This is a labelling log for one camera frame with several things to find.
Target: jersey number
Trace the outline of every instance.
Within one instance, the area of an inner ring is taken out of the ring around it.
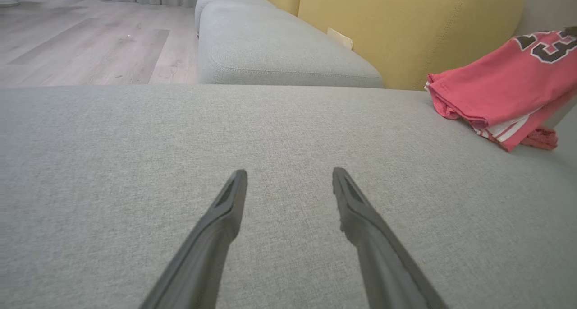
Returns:
[[[559,35],[559,39],[551,44],[556,49],[555,52],[549,53],[546,48],[551,45],[540,42],[531,49],[531,55],[538,58],[541,62],[552,64],[567,56],[571,50],[577,47],[577,38],[564,32],[556,32],[556,34]],[[522,35],[515,39],[522,51],[527,50],[537,41],[535,34]]]

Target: laminate flooring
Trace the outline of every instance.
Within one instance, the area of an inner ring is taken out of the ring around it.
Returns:
[[[0,8],[0,88],[194,83],[194,8],[19,1]]]

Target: folded clothing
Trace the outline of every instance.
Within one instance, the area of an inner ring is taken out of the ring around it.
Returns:
[[[429,74],[425,88],[441,116],[466,119],[507,151],[553,149],[555,132],[541,124],[577,95],[576,48],[559,31],[515,37],[468,66]]]

